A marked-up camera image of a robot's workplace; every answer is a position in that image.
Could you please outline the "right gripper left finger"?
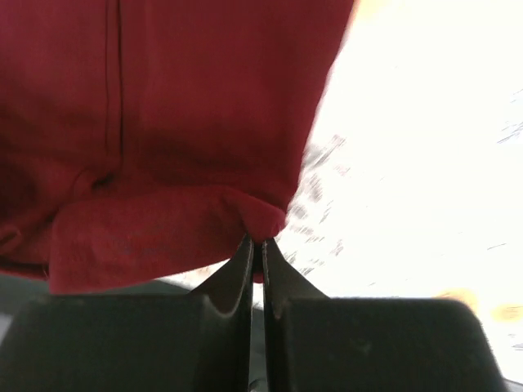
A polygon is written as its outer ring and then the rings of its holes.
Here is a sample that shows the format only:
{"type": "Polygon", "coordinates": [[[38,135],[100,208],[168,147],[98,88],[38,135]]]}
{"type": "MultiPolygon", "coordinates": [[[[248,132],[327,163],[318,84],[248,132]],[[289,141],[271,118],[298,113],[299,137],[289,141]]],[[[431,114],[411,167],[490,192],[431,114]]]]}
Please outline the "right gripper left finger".
{"type": "Polygon", "coordinates": [[[254,245],[185,295],[40,296],[1,344],[4,391],[245,391],[254,245]]]}

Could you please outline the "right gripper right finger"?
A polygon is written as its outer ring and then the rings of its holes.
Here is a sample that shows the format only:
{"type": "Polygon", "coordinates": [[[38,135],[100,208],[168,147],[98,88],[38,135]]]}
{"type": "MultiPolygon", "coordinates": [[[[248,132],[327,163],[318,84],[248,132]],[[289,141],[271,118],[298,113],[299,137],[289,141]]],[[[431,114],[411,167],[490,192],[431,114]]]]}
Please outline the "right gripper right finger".
{"type": "Polygon", "coordinates": [[[459,301],[330,298],[275,241],[261,246],[272,391],[504,391],[483,329],[459,301]]]}

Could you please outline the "dark red t shirt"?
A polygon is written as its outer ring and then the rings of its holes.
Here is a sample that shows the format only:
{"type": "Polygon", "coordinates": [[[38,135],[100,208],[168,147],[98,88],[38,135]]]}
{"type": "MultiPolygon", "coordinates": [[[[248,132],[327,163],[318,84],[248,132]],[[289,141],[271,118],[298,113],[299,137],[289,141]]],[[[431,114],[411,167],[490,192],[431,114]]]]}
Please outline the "dark red t shirt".
{"type": "Polygon", "coordinates": [[[284,227],[349,1],[4,1],[1,271],[96,292],[284,227]]]}

